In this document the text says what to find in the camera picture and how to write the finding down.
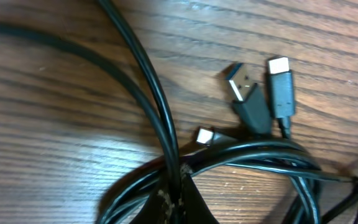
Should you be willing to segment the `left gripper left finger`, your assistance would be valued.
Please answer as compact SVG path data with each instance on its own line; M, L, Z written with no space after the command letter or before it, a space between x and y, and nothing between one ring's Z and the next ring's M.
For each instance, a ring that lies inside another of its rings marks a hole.
M165 179L160 179L131 224L169 224L175 208Z

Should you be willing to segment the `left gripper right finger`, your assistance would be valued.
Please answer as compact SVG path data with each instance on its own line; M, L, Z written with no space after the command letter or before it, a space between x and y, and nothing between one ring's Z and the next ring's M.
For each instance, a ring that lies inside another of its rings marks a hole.
M198 191L191 175L192 168L188 164L182 164L181 174L181 205L183 207L184 223L186 224L218 224L219 222Z

